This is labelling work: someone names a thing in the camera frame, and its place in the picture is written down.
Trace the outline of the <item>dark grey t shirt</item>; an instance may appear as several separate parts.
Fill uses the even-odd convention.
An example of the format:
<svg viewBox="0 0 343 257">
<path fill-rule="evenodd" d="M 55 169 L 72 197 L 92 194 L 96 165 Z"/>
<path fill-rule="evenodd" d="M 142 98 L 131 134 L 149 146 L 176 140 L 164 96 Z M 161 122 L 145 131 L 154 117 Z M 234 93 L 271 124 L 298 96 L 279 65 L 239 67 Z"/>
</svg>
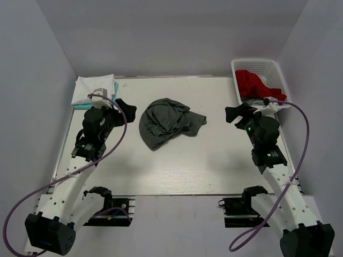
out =
<svg viewBox="0 0 343 257">
<path fill-rule="evenodd" d="M 164 98 L 153 101 L 143 112 L 139 133 L 145 145 L 155 151 L 180 134 L 195 137 L 206 124 L 206 116 L 192 112 L 185 104 Z"/>
</svg>

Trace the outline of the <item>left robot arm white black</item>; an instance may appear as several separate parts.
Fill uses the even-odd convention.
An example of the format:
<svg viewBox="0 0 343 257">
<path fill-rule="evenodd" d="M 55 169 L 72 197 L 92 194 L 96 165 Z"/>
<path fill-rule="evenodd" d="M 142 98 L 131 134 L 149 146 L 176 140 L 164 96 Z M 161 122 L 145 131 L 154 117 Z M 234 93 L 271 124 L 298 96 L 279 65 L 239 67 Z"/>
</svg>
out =
<svg viewBox="0 0 343 257">
<path fill-rule="evenodd" d="M 107 101 L 84 113 L 82 129 L 78 132 L 71 153 L 66 179 L 58 182 L 52 196 L 37 212 L 29 214 L 25 228 L 33 247 L 59 255 L 70 251 L 76 232 L 96 213 L 112 207 L 111 190 L 96 186 L 84 192 L 77 202 L 85 182 L 95 170 L 106 151 L 106 140 L 115 127 L 127 126 L 136 117 L 136 106 L 116 99 L 119 109 Z"/>
</svg>

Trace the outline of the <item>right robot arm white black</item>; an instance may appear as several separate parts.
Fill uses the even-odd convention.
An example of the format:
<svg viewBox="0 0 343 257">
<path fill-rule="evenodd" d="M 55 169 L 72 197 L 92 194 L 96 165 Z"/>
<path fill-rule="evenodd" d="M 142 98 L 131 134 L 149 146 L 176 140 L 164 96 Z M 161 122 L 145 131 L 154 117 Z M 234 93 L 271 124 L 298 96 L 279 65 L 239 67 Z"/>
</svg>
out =
<svg viewBox="0 0 343 257">
<path fill-rule="evenodd" d="M 229 251 L 241 249 L 268 224 L 279 237 L 283 256 L 329 256 L 334 229 L 330 224 L 322 223 L 305 202 L 295 182 L 297 172 L 289 171 L 287 160 L 277 145 L 280 124 L 266 114 L 267 111 L 277 112 L 279 103 L 266 99 L 265 106 L 260 109 L 247 103 L 225 108 L 226 122 L 232 123 L 241 117 L 235 127 L 246 131 L 253 146 L 254 165 L 277 197 L 272 200 L 262 186 L 244 189 L 242 206 L 257 212 L 263 222 L 237 236 L 234 242 L 245 235 L 248 237 L 238 246 L 230 244 Z"/>
</svg>

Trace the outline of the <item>grey t shirt in basket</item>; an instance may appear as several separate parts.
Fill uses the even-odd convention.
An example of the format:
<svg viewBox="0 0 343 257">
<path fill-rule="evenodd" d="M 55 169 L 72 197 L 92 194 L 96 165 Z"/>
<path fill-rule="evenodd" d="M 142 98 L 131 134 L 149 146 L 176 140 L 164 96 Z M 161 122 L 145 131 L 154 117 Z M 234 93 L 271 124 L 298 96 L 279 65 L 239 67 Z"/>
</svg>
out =
<svg viewBox="0 0 343 257">
<path fill-rule="evenodd" d="M 250 106 L 253 105 L 264 105 L 262 98 L 248 98 L 248 97 L 243 97 L 242 102 L 247 103 Z"/>
</svg>

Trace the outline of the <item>red t shirt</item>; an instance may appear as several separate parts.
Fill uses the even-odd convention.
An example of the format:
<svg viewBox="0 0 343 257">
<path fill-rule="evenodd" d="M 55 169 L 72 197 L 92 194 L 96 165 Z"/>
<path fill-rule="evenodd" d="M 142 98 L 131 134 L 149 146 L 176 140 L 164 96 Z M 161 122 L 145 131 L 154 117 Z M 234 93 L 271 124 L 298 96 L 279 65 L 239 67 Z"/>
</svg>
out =
<svg viewBox="0 0 343 257">
<path fill-rule="evenodd" d="M 238 91 L 242 97 L 266 98 L 273 97 L 279 101 L 284 101 L 287 96 L 280 88 L 266 87 L 258 75 L 247 70 L 237 70 L 235 72 Z"/>
</svg>

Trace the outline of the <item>folded teal t shirt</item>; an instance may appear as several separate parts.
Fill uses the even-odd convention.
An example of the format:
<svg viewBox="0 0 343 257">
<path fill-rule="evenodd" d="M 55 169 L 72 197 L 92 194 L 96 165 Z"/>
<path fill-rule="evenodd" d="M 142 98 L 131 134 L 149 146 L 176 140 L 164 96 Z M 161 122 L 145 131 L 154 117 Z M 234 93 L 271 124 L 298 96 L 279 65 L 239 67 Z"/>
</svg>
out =
<svg viewBox="0 0 343 257">
<path fill-rule="evenodd" d="M 114 101 L 116 99 L 116 94 L 117 94 L 117 91 L 118 91 L 118 83 L 115 82 L 114 83 L 114 93 L 112 94 L 111 96 L 111 99 Z M 86 104 L 74 104 L 73 105 L 73 108 L 76 109 L 76 110 L 88 110 L 92 107 L 92 105 L 90 103 L 86 103 Z"/>
</svg>

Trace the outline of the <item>folded white t shirt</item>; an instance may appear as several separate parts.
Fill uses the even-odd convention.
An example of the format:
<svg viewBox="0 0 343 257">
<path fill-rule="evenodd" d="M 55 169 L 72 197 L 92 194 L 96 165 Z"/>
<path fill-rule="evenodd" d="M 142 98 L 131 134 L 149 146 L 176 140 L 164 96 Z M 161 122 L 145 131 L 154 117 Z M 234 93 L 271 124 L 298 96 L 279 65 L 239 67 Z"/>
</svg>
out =
<svg viewBox="0 0 343 257">
<path fill-rule="evenodd" d="M 110 98 L 114 93 L 114 74 L 104 75 L 100 77 L 81 77 L 79 76 L 75 82 L 75 88 L 71 104 L 86 104 L 90 103 L 88 94 L 94 92 L 95 89 L 105 88 L 108 91 Z"/>
</svg>

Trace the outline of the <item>white plastic basket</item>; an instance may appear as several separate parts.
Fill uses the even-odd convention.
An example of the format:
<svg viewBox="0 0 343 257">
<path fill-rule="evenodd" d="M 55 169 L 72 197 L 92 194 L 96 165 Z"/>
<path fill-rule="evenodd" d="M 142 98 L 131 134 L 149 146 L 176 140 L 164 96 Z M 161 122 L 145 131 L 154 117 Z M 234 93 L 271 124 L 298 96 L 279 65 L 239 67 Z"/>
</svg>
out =
<svg viewBox="0 0 343 257">
<path fill-rule="evenodd" d="M 261 82 L 269 89 L 280 89 L 287 97 L 285 101 L 291 102 L 290 93 L 280 69 L 279 64 L 271 59 L 263 58 L 240 58 L 231 61 L 231 68 L 233 74 L 233 80 L 236 90 L 236 96 L 239 104 L 243 102 L 251 103 L 256 108 L 262 107 L 262 101 L 253 101 L 252 97 L 243 97 L 238 89 L 236 71 L 246 70 L 259 77 Z"/>
</svg>

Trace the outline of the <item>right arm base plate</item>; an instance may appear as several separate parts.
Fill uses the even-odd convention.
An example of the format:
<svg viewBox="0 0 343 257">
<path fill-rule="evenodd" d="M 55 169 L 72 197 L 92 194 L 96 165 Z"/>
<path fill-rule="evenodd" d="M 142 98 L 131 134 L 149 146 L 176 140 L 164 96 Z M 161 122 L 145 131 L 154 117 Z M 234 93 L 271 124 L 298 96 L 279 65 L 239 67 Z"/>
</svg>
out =
<svg viewBox="0 0 343 257">
<path fill-rule="evenodd" d="M 264 221 L 256 211 L 244 205 L 242 198 L 223 198 L 218 206 L 224 212 L 225 228 L 253 228 Z"/>
</svg>

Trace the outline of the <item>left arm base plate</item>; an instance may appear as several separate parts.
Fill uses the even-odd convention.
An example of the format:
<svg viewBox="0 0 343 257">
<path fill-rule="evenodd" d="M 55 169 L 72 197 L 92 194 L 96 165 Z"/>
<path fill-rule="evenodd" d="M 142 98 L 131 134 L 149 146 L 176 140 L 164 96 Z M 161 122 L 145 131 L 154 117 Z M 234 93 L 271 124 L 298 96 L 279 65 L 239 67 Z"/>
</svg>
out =
<svg viewBox="0 0 343 257">
<path fill-rule="evenodd" d="M 129 227 L 135 213 L 135 196 L 113 196 L 102 215 L 92 217 L 84 226 Z"/>
</svg>

